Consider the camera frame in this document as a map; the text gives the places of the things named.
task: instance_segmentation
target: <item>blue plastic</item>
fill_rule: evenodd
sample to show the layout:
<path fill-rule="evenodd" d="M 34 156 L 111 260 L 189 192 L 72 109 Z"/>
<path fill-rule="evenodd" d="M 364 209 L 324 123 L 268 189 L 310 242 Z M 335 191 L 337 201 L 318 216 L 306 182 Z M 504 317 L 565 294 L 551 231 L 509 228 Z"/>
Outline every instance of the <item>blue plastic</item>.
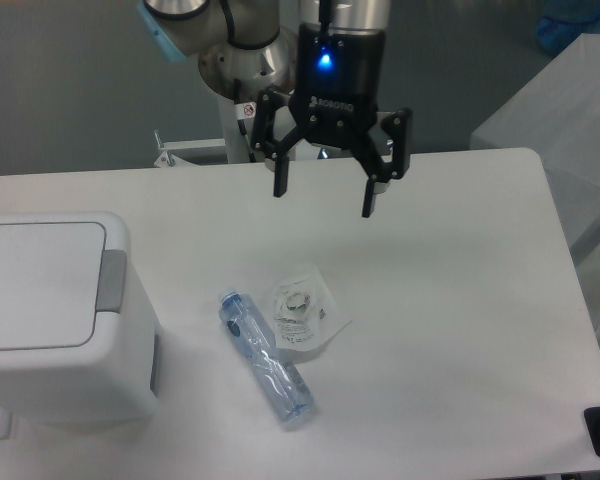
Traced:
<path fill-rule="evenodd" d="M 275 337 L 249 295 L 229 291 L 220 298 L 220 320 L 269 403 L 283 422 L 296 423 L 311 412 L 313 396 L 293 363 L 275 348 Z"/>
<path fill-rule="evenodd" d="M 581 33 L 600 33 L 600 0 L 547 0 L 536 25 L 538 44 L 556 56 Z"/>
<path fill-rule="evenodd" d="M 156 20 L 151 16 L 147 8 L 144 6 L 144 2 L 140 0 L 136 7 L 142 20 L 144 20 L 147 29 L 151 32 L 153 40 L 160 48 L 162 55 L 170 62 L 180 62 L 187 57 L 182 53 L 178 47 L 171 41 L 171 39 L 164 33 L 164 30 L 158 25 Z"/>

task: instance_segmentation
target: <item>blue led light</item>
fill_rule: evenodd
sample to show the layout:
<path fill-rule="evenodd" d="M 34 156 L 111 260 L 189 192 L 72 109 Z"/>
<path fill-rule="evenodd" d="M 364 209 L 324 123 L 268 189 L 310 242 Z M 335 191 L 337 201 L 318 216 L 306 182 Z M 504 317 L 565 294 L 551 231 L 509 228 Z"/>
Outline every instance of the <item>blue led light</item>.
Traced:
<path fill-rule="evenodd" d="M 320 57 L 320 61 L 318 62 L 318 67 L 321 70 L 331 70 L 333 67 L 333 62 L 331 61 L 331 56 L 328 53 L 325 53 Z"/>

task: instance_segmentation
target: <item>robotiq logo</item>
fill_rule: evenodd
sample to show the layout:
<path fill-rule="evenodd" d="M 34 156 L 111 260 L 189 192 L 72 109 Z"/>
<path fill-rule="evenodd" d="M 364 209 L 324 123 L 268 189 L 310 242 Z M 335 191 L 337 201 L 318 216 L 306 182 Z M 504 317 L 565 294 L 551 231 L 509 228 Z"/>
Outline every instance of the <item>robotiq logo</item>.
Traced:
<path fill-rule="evenodd" d="M 353 104 L 344 103 L 344 102 L 334 102 L 333 100 L 324 100 L 318 97 L 311 97 L 311 105 L 312 107 L 327 107 L 327 108 L 337 108 L 339 110 L 346 110 L 347 112 L 353 113 Z"/>

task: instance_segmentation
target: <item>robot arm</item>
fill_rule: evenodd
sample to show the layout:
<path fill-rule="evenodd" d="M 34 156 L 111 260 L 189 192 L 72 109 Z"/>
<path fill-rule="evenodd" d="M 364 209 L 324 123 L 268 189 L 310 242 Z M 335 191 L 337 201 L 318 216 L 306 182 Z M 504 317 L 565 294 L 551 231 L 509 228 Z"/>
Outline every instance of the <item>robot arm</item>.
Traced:
<path fill-rule="evenodd" d="M 287 190 L 289 151 L 306 139 L 351 151 L 368 177 L 362 215 L 369 217 L 376 195 L 406 173 L 411 150 L 411 111 L 379 113 L 377 106 L 391 0 L 299 0 L 299 6 L 295 62 L 295 48 L 280 34 L 279 0 L 143 0 L 139 10 L 169 58 L 224 45 L 214 53 L 224 87 L 214 90 L 235 102 L 257 98 L 250 147 L 272 164 L 275 196 Z M 204 64 L 209 56 L 200 58 Z M 295 127 L 276 139 L 283 107 Z M 376 124 L 393 140 L 388 162 L 369 135 Z"/>
<path fill-rule="evenodd" d="M 275 163 L 274 195 L 284 195 L 288 151 L 300 140 L 350 150 L 367 174 L 363 217 L 376 195 L 409 168 L 412 114 L 407 109 L 378 113 L 377 92 L 390 0 L 302 0 L 295 90 L 275 86 L 258 97 L 251 146 Z M 273 138 L 276 111 L 289 107 L 296 127 Z M 393 140 L 385 162 L 369 135 L 380 124 Z"/>

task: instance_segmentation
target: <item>gray floor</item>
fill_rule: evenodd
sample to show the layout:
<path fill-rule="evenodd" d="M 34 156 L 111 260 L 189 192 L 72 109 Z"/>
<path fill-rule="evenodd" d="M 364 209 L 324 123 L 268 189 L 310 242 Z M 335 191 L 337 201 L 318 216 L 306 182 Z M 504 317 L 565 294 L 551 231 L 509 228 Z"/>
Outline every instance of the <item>gray floor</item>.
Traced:
<path fill-rule="evenodd" d="M 293 25 L 296 2 L 282 1 Z M 466 149 L 548 63 L 533 38 L 541 1 L 394 0 L 380 107 L 414 110 L 416 151 Z M 166 63 L 135 3 L 0 3 L 0 175 L 149 167 L 154 128 L 220 137 L 195 59 Z"/>

